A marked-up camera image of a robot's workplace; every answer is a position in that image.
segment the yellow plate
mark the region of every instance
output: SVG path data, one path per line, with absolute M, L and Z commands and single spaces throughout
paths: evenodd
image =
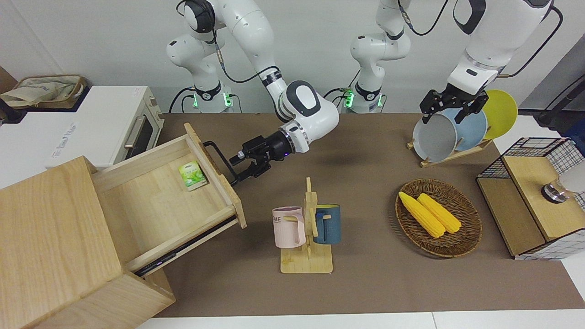
M 501 90 L 488 90 L 490 99 L 483 107 L 490 127 L 485 139 L 494 139 L 507 133 L 516 122 L 518 105 L 510 94 Z

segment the yellow corn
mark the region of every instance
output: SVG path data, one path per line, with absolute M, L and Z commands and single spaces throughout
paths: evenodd
M 461 228 L 461 222 L 453 216 L 447 209 L 445 209 L 440 203 L 433 200 L 430 196 L 422 193 L 418 197 L 420 202 L 431 214 L 435 215 L 436 219 L 443 224 L 447 232 L 455 233 Z
M 398 192 L 402 204 L 417 222 L 433 237 L 439 238 L 445 234 L 445 227 L 416 199 L 404 192 Z

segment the white plate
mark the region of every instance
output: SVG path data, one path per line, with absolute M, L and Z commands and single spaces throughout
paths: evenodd
M 427 124 L 422 119 L 417 122 L 412 132 L 414 150 L 421 159 L 429 162 L 445 160 L 457 145 L 457 129 L 446 116 L 437 113 Z

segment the black cable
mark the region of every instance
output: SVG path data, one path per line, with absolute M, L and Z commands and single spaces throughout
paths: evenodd
M 357 76 L 360 74 L 361 70 L 362 70 L 362 69 L 360 68 L 360 69 L 359 69 L 359 70 L 356 72 L 356 75 L 355 75 L 355 76 L 353 76 L 352 82 L 350 82 L 350 83 L 347 85 L 347 87 L 348 87 L 348 88 L 351 88 L 351 87 L 352 87 L 352 84 L 353 84 L 353 82 L 354 82 L 354 81 L 356 81 L 356 79 L 357 79 Z
M 425 36 L 425 35 L 429 34 L 431 31 L 433 31 L 433 29 L 435 28 L 435 26 L 439 22 L 439 19 L 443 15 L 443 12 L 445 11 L 445 7 L 447 7 L 448 2 L 449 2 L 449 0 L 445 0 L 443 7 L 441 7 L 441 11 L 439 11 L 439 15 L 437 15 L 437 18 L 435 19 L 435 23 L 433 23 L 431 28 L 424 33 L 419 33 L 414 29 L 414 26 L 412 25 L 412 22 L 410 21 L 410 17 L 408 17 L 406 10 L 404 9 L 402 4 L 400 3 L 400 0 L 398 0 L 398 8 L 400 9 L 400 12 L 402 13 L 402 18 L 404 18 L 404 22 L 406 22 L 406 25 L 408 25 L 408 27 L 411 29 L 411 31 L 414 32 L 414 34 L 416 34 L 418 36 Z
M 556 25 L 556 27 L 552 31 L 552 33 L 546 38 L 546 40 L 541 44 L 541 46 L 538 47 L 536 52 L 530 57 L 530 59 L 528 59 L 528 61 L 526 63 L 524 63 L 524 65 L 518 71 L 516 71 L 515 73 L 512 73 L 512 74 L 500 74 L 498 76 L 498 78 L 513 78 L 513 77 L 517 76 L 518 73 L 522 72 L 522 70 L 525 69 L 526 66 L 528 66 L 528 64 L 530 64 L 530 62 L 532 62 L 534 57 L 536 57 L 536 55 L 538 55 L 538 53 L 541 52 L 541 50 L 546 46 L 548 41 L 550 41 L 552 39 L 552 37 L 555 35 L 555 33 L 559 30 L 560 26 L 563 24 L 563 13 L 561 13 L 559 8 L 557 8 L 555 6 L 550 7 L 550 9 L 552 11 L 556 12 L 557 15 L 559 15 L 559 23 Z
M 323 98 L 327 98 L 327 96 L 331 95 L 332 92 L 336 92 L 336 91 L 343 91 L 345 92 L 345 89 L 343 88 L 335 88 L 335 89 L 331 89 L 328 92 L 325 93 L 325 96 L 323 96 Z
M 382 109 L 380 110 L 380 113 L 382 113 L 382 111 L 384 111 L 384 107 L 386 106 L 386 102 L 388 101 L 388 96 L 386 96 L 386 94 L 383 94 L 380 97 L 384 97 L 384 102 L 382 103 Z
M 191 88 L 192 87 L 183 88 L 183 89 L 181 89 L 181 91 L 179 91 L 177 93 L 177 95 L 175 95 L 175 98 L 173 98 L 173 101 L 171 102 L 171 106 L 168 107 L 168 113 L 171 113 L 171 111 L 173 110 L 173 106 L 175 105 L 175 102 L 177 101 L 177 99 L 179 98 L 179 96 L 182 93 L 186 92 L 187 90 L 192 90 Z
M 280 71 L 280 68 L 278 68 L 278 66 L 268 66 L 268 67 L 264 68 L 262 71 L 254 74 L 253 76 L 251 76 L 251 77 L 249 77 L 247 79 L 244 79 L 244 80 L 235 80 L 225 70 L 225 64 L 223 63 L 223 55 L 222 55 L 221 49 L 219 48 L 219 45 L 218 45 L 217 32 L 215 31 L 215 29 L 213 30 L 213 33 L 214 33 L 214 42 L 215 42 L 215 48 L 217 49 L 217 56 L 218 56 L 218 60 L 219 60 L 219 65 L 221 66 L 221 69 L 223 70 L 223 73 L 225 73 L 225 76 L 227 76 L 228 79 L 232 80 L 233 82 L 235 82 L 235 83 L 246 83 L 248 81 L 253 80 L 254 78 L 258 77 L 259 75 L 261 75 L 262 73 L 268 71 L 271 68 L 273 68 L 273 69 L 275 69 L 277 71 Z
M 194 98 L 195 96 L 193 95 L 187 95 L 185 97 L 183 97 L 183 99 L 181 100 L 181 113 L 185 113 L 185 107 L 183 106 L 183 103 L 185 102 L 186 98 Z
M 577 78 L 575 81 L 573 81 L 570 85 L 568 85 L 565 89 L 563 89 L 563 91 L 561 91 L 554 100 L 552 100 L 549 105 L 547 105 L 544 110 L 546 111 L 559 97 L 561 97 L 570 87 L 574 86 L 577 82 L 579 82 L 579 80 L 581 80 L 582 78 L 585 77 L 585 74 L 583 74 L 582 76 L 580 76 L 579 78 Z
M 550 111 L 545 111 L 536 117 L 536 121 L 541 126 L 551 127 L 555 118 L 569 105 L 575 98 L 577 98 L 583 91 L 585 91 L 585 81 L 581 80 L 575 88 L 569 91 Z
M 335 98 L 334 98 L 334 99 L 331 101 L 331 103 L 335 102 L 335 101 L 336 101 L 338 98 L 340 98 L 340 99 L 341 99 L 341 98 L 345 98 L 345 96 L 343 96 L 343 95 L 342 95 L 342 96 L 337 96 L 337 97 L 335 97 Z
M 242 101 L 240 100 L 240 96 L 236 95 L 236 94 L 229 94 L 230 97 L 235 97 L 238 99 L 238 105 L 240 106 L 240 113 L 243 114 L 244 112 L 242 111 Z

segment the plate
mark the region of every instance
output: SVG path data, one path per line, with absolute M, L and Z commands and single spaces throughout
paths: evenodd
M 490 97 L 483 107 L 486 114 L 487 123 L 490 130 L 486 134 L 486 139 L 494 139 L 507 133 L 518 116 L 518 105 L 514 97 L 501 90 L 488 90 L 487 95 Z
M 465 151 L 473 149 L 479 144 L 487 132 L 487 118 L 483 111 L 473 113 L 465 117 L 460 124 L 455 123 L 455 117 L 461 111 L 460 108 L 448 108 L 441 112 L 449 118 L 457 129 L 457 137 L 463 140 L 457 144 L 455 150 Z
M 429 162 L 445 160 L 457 144 L 457 130 L 449 118 L 437 113 L 427 124 L 422 119 L 417 122 L 412 132 L 414 150 L 419 157 Z

